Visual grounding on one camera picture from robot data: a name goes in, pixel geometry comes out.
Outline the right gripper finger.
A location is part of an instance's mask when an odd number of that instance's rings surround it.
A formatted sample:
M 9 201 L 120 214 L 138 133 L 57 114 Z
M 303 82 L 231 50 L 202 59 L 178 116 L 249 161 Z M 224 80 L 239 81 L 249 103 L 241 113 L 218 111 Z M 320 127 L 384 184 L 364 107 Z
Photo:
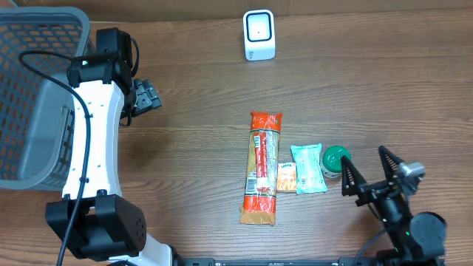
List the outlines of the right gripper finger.
M 361 193 L 361 187 L 366 185 L 366 180 L 347 156 L 341 157 L 341 168 L 342 195 L 354 196 Z
M 393 181 L 395 171 L 398 169 L 398 166 L 403 162 L 403 160 L 394 155 L 385 146 L 379 146 L 378 153 L 386 179 L 388 181 Z

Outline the green lid jar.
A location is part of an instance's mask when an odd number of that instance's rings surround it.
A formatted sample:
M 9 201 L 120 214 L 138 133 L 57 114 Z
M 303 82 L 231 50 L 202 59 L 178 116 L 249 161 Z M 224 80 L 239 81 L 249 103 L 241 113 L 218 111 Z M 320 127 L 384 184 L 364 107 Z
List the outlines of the green lid jar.
M 335 179 L 341 176 L 341 158 L 351 159 L 351 154 L 343 146 L 331 146 L 321 156 L 321 172 L 324 177 Z

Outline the teal tissue packet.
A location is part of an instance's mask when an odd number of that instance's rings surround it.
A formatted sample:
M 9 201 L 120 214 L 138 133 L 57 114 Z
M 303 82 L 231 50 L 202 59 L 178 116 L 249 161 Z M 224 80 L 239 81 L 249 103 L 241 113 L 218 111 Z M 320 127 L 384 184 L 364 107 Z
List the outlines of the teal tissue packet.
M 320 154 L 322 144 L 291 146 L 293 161 L 296 164 L 296 193 L 314 194 L 327 192 L 321 172 Z

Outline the small orange snack packet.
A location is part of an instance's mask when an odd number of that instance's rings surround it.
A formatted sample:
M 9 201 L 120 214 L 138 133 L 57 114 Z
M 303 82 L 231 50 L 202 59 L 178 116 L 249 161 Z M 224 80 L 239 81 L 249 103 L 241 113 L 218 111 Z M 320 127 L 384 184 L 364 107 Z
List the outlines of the small orange snack packet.
M 279 163 L 276 190 L 278 192 L 296 192 L 296 185 L 296 164 Z

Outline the orange spaghetti package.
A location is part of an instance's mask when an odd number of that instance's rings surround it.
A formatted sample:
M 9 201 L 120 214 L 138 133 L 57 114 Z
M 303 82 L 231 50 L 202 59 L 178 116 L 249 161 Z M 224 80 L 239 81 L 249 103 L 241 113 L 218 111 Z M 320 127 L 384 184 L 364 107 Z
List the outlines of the orange spaghetti package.
M 281 128 L 281 113 L 251 113 L 245 193 L 239 220 L 242 224 L 276 223 L 276 181 Z

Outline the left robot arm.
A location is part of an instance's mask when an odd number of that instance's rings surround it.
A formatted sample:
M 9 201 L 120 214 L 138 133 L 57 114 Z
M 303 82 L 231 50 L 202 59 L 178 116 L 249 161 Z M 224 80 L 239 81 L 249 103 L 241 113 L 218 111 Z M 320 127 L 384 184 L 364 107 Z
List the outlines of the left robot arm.
M 47 223 L 62 241 L 59 265 L 67 250 L 111 265 L 177 264 L 173 248 L 147 232 L 144 213 L 120 188 L 120 120 L 160 106 L 152 84 L 134 78 L 138 64 L 127 52 L 76 57 L 61 84 L 74 97 L 75 124 L 62 198 L 46 209 Z

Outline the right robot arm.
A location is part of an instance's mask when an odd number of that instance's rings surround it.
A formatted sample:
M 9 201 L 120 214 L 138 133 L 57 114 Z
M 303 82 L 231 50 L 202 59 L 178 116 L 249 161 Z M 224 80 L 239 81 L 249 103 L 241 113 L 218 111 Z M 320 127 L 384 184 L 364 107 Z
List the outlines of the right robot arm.
M 444 265 L 445 219 L 434 212 L 414 215 L 409 208 L 409 197 L 418 191 L 425 166 L 407 163 L 385 146 L 379 146 L 378 153 L 385 179 L 373 184 L 367 183 L 348 157 L 341 157 L 341 193 L 357 196 L 356 205 L 369 206 L 384 226 L 362 246 L 351 264 L 362 265 L 366 249 L 387 234 L 393 248 L 377 252 L 369 259 L 370 265 Z

